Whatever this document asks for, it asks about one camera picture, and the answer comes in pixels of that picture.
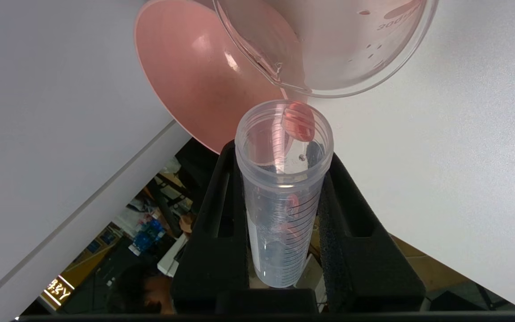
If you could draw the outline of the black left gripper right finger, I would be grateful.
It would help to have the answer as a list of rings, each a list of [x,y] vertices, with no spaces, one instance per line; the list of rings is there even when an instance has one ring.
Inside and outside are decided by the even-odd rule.
[[[334,154],[317,208],[331,313],[417,312],[426,288]]]

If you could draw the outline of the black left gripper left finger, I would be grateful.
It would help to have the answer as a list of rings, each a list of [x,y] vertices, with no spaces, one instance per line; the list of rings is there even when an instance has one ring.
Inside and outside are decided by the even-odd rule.
[[[230,314],[249,289],[249,237],[235,143],[221,151],[170,288],[178,314]]]

